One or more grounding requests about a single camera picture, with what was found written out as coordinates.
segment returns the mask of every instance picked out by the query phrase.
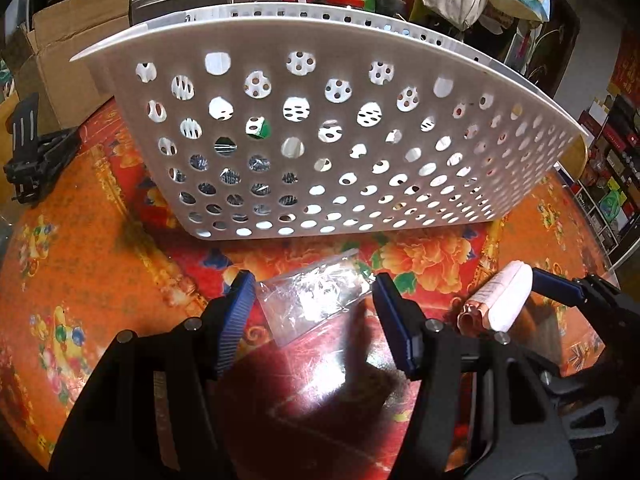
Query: transparent plastic packet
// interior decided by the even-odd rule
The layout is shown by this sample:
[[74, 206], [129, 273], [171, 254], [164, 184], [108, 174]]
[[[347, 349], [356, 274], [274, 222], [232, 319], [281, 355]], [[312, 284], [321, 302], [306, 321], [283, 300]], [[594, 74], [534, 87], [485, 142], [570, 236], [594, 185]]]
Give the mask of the transparent plastic packet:
[[370, 293], [375, 278], [358, 267], [358, 250], [319, 260], [256, 283], [256, 295], [278, 346], [284, 346]]

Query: wall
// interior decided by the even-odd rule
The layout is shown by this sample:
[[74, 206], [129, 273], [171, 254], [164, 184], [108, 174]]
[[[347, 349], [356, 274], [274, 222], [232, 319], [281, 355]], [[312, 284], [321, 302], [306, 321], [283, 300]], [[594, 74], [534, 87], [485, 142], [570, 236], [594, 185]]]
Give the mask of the wall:
[[580, 33], [554, 97], [577, 119], [594, 97], [607, 95], [625, 20], [613, 0], [567, 0], [580, 19]]

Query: white plastic basket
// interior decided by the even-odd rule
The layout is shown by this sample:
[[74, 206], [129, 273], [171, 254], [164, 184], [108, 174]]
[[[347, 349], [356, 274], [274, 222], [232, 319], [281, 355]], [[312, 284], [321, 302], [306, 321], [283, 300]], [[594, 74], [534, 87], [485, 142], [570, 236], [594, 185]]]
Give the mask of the white plastic basket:
[[338, 7], [176, 12], [76, 59], [113, 91], [153, 179], [201, 238], [490, 220], [580, 128], [485, 54]]

